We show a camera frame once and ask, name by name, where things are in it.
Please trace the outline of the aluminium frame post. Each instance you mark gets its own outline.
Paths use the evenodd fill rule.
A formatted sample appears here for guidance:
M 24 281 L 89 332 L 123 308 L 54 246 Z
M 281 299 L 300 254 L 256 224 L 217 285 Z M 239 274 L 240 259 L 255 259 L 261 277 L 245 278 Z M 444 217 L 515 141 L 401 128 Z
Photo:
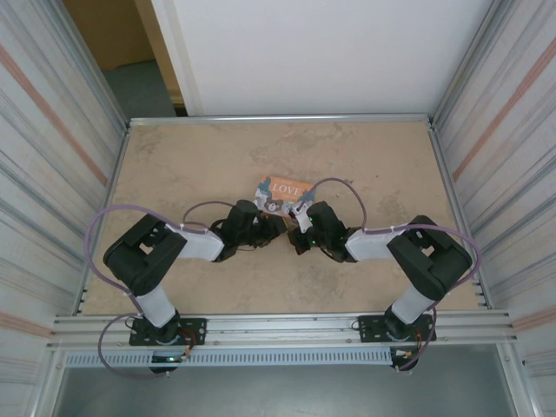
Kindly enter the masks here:
M 133 62 L 133 41 L 138 18 L 132 0 L 62 0 L 76 30 L 86 45 L 88 59 L 95 63 L 99 90 L 112 112 L 129 125 L 106 75 Z
M 473 57 L 473 54 L 475 53 L 476 49 L 478 48 L 478 46 L 481 42 L 481 39 L 484 36 L 484 33 L 486 32 L 488 26 L 490 25 L 490 22 L 493 19 L 493 16 L 496 13 L 496 10 L 499 8 L 499 4 L 500 4 L 500 0 L 490 0 L 490 4 L 489 4 L 489 6 L 486 10 L 486 14 L 482 18 L 482 20 L 480 22 L 480 25 L 478 26 L 476 32 L 474 33 L 472 41 L 470 42 L 469 46 L 467 47 L 467 50 L 466 50 L 465 54 L 463 55 L 463 57 L 460 61 L 460 64 L 458 65 L 457 70 L 455 71 L 455 73 L 453 75 L 452 80 L 447 85 L 447 88 L 446 88 L 442 98 L 440 99 L 440 102 L 437 105 L 435 111 L 429 115 L 429 122 L 431 124 L 434 124 L 435 122 L 438 122 L 442 112 L 444 111 L 445 107 L 447 106 L 447 103 L 448 103 L 450 97 L 454 95 L 454 91 L 456 90 L 456 87 L 459 85 L 460 82 L 463 81 L 464 72 L 465 72 L 466 68 L 468 67 L 469 62 L 471 61 L 471 58 Z

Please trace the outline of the orange LOVE tin box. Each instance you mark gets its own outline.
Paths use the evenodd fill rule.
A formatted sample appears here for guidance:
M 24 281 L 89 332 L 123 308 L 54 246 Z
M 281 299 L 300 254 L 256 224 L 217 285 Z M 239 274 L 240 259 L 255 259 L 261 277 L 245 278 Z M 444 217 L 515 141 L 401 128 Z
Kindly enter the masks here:
M 267 175 L 259 182 L 253 203 L 264 213 L 290 217 L 290 209 L 299 201 L 313 204 L 315 191 L 311 191 L 312 187 L 311 183 Z

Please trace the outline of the long aluminium base rail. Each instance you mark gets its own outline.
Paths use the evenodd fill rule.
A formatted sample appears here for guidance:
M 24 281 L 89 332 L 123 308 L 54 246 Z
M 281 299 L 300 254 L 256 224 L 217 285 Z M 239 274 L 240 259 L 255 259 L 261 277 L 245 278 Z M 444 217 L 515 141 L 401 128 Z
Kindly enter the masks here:
M 361 342 L 357 313 L 209 314 L 202 332 L 204 348 L 342 347 Z M 89 350 L 103 336 L 103 346 L 125 349 L 131 329 L 124 319 L 110 325 L 107 315 L 59 317 L 47 348 Z M 447 310 L 437 314 L 436 345 L 515 343 L 517 335 L 503 310 Z

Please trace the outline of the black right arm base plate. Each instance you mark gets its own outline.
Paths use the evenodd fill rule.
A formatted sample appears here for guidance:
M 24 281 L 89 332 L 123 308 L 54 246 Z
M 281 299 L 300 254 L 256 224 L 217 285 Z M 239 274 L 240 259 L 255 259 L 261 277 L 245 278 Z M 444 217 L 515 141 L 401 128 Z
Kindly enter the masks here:
M 360 340 L 363 343 L 416 343 L 417 336 L 422 341 L 426 341 L 431 337 L 431 341 L 437 340 L 437 334 L 433 326 L 433 317 L 430 314 L 424 314 L 408 329 L 403 331 L 401 336 L 394 336 L 387 329 L 386 318 L 383 314 L 367 314 L 360 315 L 353 329 L 359 333 Z

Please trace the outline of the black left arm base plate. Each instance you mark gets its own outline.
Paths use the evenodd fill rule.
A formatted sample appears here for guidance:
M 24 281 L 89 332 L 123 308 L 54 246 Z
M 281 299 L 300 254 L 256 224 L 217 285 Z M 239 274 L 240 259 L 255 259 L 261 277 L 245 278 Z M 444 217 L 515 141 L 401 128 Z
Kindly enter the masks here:
M 204 318 L 178 318 L 177 316 L 157 328 L 147 319 L 135 319 L 131 325 L 130 346 L 197 346 L 203 345 L 207 333 Z

